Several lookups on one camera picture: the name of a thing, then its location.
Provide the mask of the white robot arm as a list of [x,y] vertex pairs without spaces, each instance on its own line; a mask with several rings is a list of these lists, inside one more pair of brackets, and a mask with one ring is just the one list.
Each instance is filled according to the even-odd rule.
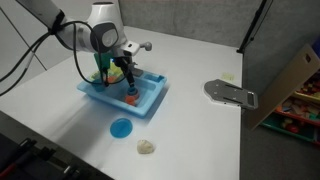
[[110,53],[130,87],[135,80],[132,74],[132,57],[141,48],[129,41],[119,9],[113,2],[95,2],[86,21],[68,18],[52,0],[16,0],[37,20],[44,24],[67,49],[96,53],[98,62],[103,53]]

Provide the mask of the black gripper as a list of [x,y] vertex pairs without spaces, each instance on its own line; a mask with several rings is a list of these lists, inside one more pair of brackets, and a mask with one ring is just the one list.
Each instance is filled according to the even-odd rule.
[[129,61],[128,58],[125,57],[117,57],[114,60],[114,64],[121,69],[126,80],[128,82],[129,87],[135,87],[135,79],[132,75],[132,63]]

